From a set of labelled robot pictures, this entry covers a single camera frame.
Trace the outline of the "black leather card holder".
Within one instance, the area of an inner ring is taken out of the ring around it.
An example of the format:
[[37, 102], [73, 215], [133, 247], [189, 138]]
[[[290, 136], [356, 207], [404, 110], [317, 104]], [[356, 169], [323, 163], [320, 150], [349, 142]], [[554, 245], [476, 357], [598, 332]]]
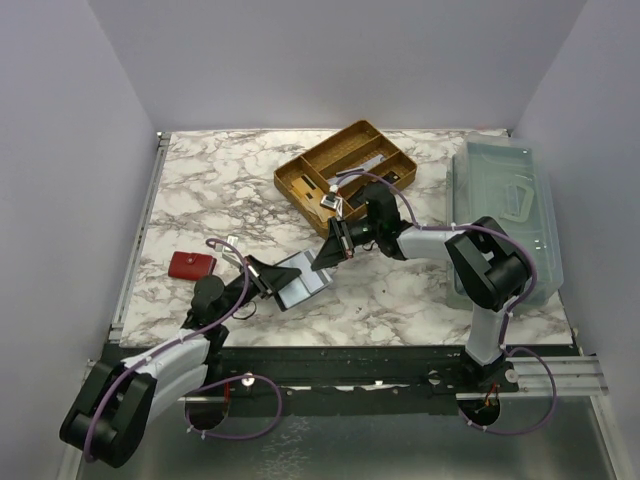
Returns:
[[275, 301], [281, 311], [287, 311], [328, 288], [333, 279], [327, 269], [313, 271], [311, 264], [317, 251], [300, 251], [277, 263], [278, 267], [297, 268], [301, 275], [278, 290]]

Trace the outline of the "grey credit card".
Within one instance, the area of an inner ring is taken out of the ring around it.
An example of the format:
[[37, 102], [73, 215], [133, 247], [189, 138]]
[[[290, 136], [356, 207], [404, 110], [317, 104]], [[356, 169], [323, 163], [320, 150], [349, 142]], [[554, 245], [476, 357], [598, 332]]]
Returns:
[[360, 169], [344, 170], [336, 173], [336, 179], [342, 180], [342, 179], [349, 178], [351, 176], [358, 176], [360, 174], [361, 174]]

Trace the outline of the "red leather card holder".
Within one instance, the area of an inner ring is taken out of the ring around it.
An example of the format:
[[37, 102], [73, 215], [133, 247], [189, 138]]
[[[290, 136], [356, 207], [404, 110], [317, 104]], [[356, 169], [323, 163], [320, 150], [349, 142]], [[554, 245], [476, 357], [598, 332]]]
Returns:
[[198, 281], [210, 275], [216, 263], [217, 259], [209, 254], [175, 251], [169, 263], [168, 276], [180, 280]]

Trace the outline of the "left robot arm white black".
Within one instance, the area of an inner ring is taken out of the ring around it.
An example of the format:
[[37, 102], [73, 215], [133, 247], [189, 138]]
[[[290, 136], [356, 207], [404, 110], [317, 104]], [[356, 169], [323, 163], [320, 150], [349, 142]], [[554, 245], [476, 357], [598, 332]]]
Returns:
[[247, 256], [229, 283], [213, 274], [197, 280], [177, 334], [141, 354], [95, 363], [62, 422], [60, 440], [88, 461], [123, 466], [151, 420], [203, 385], [229, 334], [224, 321], [254, 297], [275, 296], [301, 275], [299, 268]]

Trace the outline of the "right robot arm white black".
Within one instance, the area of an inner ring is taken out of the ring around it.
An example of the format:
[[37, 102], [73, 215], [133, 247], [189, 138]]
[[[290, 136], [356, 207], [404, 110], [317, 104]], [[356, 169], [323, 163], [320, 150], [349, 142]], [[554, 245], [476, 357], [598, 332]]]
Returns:
[[531, 255], [489, 216], [449, 227], [408, 222], [401, 218], [392, 187], [383, 181], [365, 186], [364, 201], [362, 219], [329, 219], [328, 236], [311, 269], [335, 267], [371, 242], [394, 260], [449, 261], [473, 303], [462, 371], [471, 380], [488, 378], [506, 357], [506, 329], [515, 306], [537, 282]]

